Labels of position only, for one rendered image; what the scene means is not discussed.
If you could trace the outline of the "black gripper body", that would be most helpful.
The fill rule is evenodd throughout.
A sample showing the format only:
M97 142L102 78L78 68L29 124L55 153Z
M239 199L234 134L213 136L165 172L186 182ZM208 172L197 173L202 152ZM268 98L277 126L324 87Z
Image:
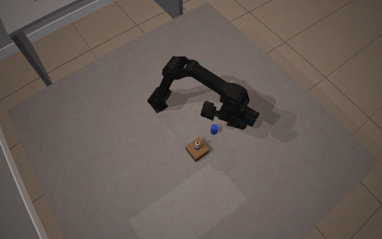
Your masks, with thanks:
M202 117L205 117L205 118L210 118L210 117L212 118L215 116L215 117L218 117L219 120L223 120L226 122L230 122L232 119L233 123L237 124L236 125L237 128L242 129L242 130L244 130L246 128L247 124L242 122L241 120L239 120L238 119L239 116L237 114L234 114L232 116L228 116L222 110L223 105L221 106L221 109L219 111L213 109L213 106L214 106L214 103L205 101L203 104L200 115Z

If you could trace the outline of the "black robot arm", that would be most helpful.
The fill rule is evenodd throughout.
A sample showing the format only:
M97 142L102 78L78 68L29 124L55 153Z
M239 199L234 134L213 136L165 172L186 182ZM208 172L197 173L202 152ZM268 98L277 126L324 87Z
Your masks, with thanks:
M239 120L251 127L260 115L259 112L247 106L250 99L245 88L226 82L186 56L173 56L163 68L162 76L160 85L147 100L156 113L168 107L165 102L172 92L169 87L173 80L193 77L221 96L222 110L226 115L237 114Z

